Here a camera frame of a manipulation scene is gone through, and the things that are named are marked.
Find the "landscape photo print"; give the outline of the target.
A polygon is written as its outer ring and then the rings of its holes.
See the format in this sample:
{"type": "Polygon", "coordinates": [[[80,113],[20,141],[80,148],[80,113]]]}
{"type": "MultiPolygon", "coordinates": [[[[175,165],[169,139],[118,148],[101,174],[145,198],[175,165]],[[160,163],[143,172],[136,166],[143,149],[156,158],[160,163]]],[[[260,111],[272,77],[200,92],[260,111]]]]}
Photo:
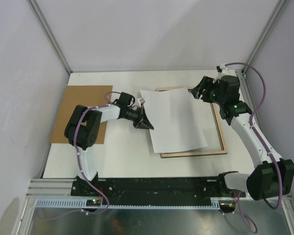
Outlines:
{"type": "Polygon", "coordinates": [[[208,146],[193,97],[186,87],[167,91],[141,90],[144,109],[152,126],[154,153],[175,153],[208,146]]]}

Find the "black picture frame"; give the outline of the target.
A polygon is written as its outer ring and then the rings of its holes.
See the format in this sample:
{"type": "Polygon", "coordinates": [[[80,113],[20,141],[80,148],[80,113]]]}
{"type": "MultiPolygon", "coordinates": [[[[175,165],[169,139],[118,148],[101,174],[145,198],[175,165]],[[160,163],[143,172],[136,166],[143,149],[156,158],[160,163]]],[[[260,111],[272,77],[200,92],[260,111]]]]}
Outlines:
{"type": "Polygon", "coordinates": [[[218,114],[216,104],[205,103],[193,97],[193,106],[199,118],[208,146],[184,152],[161,153],[162,158],[209,156],[228,153],[225,138],[223,136],[221,118],[218,114]]]}

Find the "brown cardboard backing board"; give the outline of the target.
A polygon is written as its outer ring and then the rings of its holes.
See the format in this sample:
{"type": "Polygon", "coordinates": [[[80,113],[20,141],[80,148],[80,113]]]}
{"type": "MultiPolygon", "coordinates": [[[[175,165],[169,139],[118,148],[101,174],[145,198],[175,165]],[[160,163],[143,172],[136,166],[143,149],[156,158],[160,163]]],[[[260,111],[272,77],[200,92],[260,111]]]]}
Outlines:
{"type": "Polygon", "coordinates": [[[67,86],[57,113],[50,143],[68,143],[65,128],[77,105],[100,106],[107,103],[105,94],[112,91],[112,85],[67,86]]]}

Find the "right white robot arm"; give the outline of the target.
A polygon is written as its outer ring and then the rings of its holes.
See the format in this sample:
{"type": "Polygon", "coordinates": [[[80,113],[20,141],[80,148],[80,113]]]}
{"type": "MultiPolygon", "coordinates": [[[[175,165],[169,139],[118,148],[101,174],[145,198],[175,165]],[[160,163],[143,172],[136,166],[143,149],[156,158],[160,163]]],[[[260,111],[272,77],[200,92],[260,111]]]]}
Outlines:
{"type": "Polygon", "coordinates": [[[190,90],[195,99],[219,106],[221,118],[238,134],[254,165],[251,174],[225,173],[224,180],[216,184],[217,193],[228,196],[236,189],[248,192],[255,201],[287,195],[294,178],[294,163],[284,160],[269,144],[251,116],[251,109],[240,100],[239,90],[238,77],[231,75],[216,80],[205,76],[190,90]]]}

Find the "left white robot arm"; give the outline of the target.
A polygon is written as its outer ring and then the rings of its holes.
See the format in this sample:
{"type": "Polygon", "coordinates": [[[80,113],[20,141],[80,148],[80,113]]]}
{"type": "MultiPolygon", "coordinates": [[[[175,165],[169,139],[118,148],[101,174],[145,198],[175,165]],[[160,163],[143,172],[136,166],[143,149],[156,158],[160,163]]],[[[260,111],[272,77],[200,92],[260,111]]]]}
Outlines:
{"type": "Polygon", "coordinates": [[[98,183],[93,179],[98,171],[94,158],[87,153],[95,144],[100,124],[109,120],[126,119],[132,122],[135,129],[153,130],[154,127],[148,120],[143,98],[136,99],[128,93],[117,93],[119,97],[114,101],[107,99],[107,104],[100,106],[77,105],[65,128],[64,136],[68,139],[77,154],[79,177],[84,178],[81,189],[92,196],[98,191],[98,183]]]}

